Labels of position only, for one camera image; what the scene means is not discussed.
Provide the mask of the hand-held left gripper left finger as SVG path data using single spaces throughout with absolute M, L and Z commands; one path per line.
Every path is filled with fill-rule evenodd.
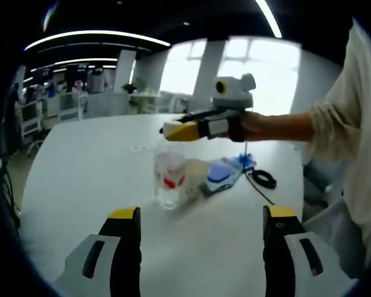
M 65 259 L 54 284 L 64 296 L 140 296 L 140 208 L 117 209 Z

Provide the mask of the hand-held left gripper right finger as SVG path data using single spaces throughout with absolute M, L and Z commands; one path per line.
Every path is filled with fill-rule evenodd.
M 342 296 L 345 273 L 324 240 L 305 231 L 292 209 L 263 207 L 266 296 Z

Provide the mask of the person's right hand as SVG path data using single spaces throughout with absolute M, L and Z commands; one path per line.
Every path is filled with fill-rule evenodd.
M 241 126 L 246 141 L 268 140 L 264 119 L 263 115 L 252 111 L 247 111 L 241 115 Z

